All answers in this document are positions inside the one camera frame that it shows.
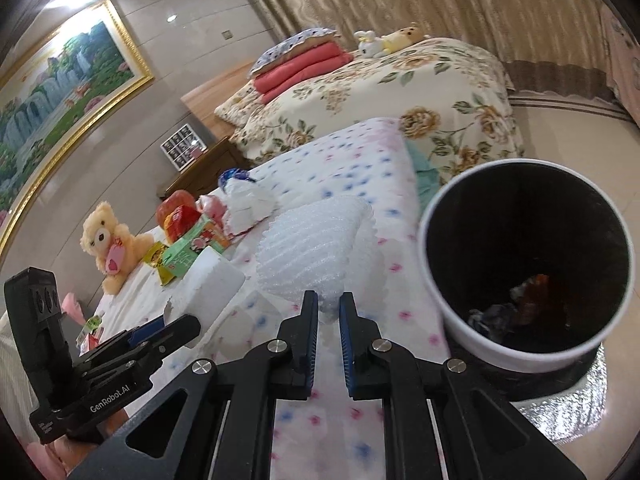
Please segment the person's left hand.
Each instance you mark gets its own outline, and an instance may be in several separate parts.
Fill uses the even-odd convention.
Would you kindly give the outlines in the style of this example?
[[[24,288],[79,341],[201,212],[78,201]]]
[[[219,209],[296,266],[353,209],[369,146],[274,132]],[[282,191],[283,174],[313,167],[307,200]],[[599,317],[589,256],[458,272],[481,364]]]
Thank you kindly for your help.
[[[96,429],[106,441],[129,419],[125,410],[118,410]],[[94,450],[95,443],[80,442],[66,436],[49,444],[18,440],[29,459],[46,479],[66,479],[68,475]]]

